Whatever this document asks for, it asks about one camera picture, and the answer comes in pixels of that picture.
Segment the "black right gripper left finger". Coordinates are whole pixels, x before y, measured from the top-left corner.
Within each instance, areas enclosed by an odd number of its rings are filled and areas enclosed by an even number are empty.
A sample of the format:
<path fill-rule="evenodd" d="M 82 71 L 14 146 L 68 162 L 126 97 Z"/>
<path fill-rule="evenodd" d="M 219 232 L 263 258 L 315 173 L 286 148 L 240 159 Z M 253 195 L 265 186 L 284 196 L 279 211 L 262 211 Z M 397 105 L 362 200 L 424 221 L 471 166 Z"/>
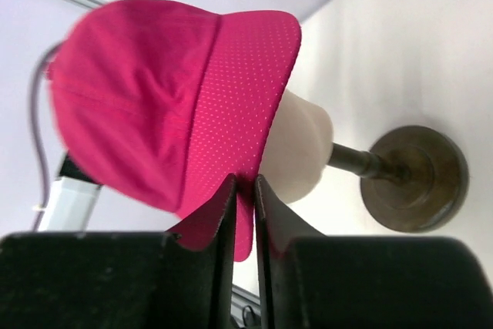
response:
<path fill-rule="evenodd" d="M 13 233 L 3 328 L 228 328 L 236 177 L 166 232 Z"/>

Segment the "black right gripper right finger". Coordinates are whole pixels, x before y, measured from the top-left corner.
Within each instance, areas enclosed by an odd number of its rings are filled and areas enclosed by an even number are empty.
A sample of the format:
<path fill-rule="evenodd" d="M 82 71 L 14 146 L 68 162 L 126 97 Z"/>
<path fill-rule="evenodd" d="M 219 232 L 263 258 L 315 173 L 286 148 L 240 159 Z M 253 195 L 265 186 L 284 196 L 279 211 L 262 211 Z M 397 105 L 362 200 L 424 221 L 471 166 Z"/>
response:
<path fill-rule="evenodd" d="M 326 236 L 255 182 L 265 328 L 490 328 L 475 255 L 447 237 Z"/>

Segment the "cream mannequin head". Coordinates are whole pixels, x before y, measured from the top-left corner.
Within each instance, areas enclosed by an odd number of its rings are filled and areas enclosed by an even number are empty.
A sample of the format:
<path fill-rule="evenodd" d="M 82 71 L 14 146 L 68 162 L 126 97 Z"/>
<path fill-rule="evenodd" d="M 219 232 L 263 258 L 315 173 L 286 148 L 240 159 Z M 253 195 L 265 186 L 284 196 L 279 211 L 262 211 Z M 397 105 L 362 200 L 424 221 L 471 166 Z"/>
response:
<path fill-rule="evenodd" d="M 328 113 L 287 90 L 267 137 L 260 174 L 284 203 L 296 202 L 319 183 L 333 146 Z"/>

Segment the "brown wooden round stand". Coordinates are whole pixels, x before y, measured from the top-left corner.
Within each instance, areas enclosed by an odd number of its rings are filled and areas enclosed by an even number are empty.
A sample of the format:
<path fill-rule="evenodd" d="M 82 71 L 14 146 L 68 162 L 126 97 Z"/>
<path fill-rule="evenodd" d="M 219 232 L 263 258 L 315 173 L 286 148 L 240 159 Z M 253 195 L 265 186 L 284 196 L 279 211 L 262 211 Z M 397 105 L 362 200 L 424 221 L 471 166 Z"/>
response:
<path fill-rule="evenodd" d="M 468 192 L 463 152 L 448 136 L 426 126 L 393 129 L 368 151 L 334 144 L 327 164 L 359 176 L 368 213 L 401 233 L 444 226 Z"/>

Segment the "magenta baseball cap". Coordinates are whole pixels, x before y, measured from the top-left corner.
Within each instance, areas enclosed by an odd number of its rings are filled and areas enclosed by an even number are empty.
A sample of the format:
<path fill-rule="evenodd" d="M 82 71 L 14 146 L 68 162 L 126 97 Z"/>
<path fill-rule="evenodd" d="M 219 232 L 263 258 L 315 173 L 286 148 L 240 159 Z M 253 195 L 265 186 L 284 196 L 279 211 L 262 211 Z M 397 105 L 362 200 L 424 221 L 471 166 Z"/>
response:
<path fill-rule="evenodd" d="M 59 134 L 96 182 L 180 218 L 235 175 L 243 261 L 253 181 L 300 44 L 287 12 L 110 2 L 75 24 L 49 64 Z"/>

